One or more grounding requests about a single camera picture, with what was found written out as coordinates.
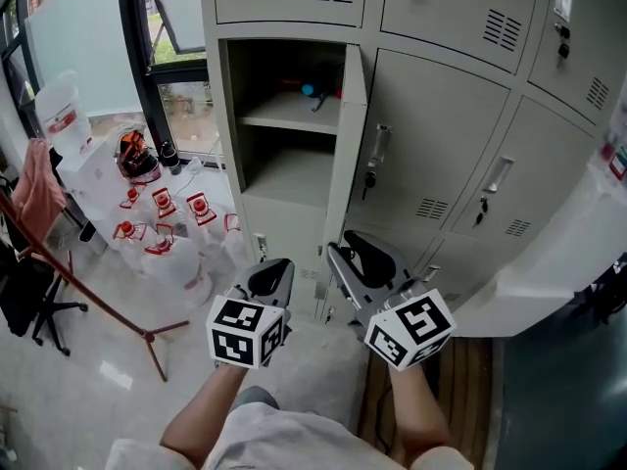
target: blue object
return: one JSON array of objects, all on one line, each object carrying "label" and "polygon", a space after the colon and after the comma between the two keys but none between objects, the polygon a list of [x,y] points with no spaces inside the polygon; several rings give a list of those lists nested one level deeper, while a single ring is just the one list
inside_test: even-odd
[{"label": "blue object", "polygon": [[301,90],[303,91],[303,94],[305,94],[308,98],[311,98],[314,94],[314,86],[310,83],[304,83]]}]

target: office chair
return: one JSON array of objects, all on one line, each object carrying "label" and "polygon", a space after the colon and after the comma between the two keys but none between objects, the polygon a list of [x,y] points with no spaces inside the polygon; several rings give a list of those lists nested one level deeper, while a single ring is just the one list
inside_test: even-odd
[{"label": "office chair", "polygon": [[[7,191],[8,186],[0,183],[0,193]],[[18,260],[16,251],[23,252],[28,247],[28,241],[6,215],[4,222],[13,247],[0,241],[0,307],[9,329],[13,334],[23,336],[36,317],[32,332],[35,343],[43,345],[39,332],[43,324],[47,323],[57,350],[70,356],[70,350],[61,346],[53,315],[71,308],[88,311],[89,307],[85,303],[54,303],[61,285],[61,275],[55,278],[54,268],[44,260],[39,260],[37,255],[27,255]]]}]

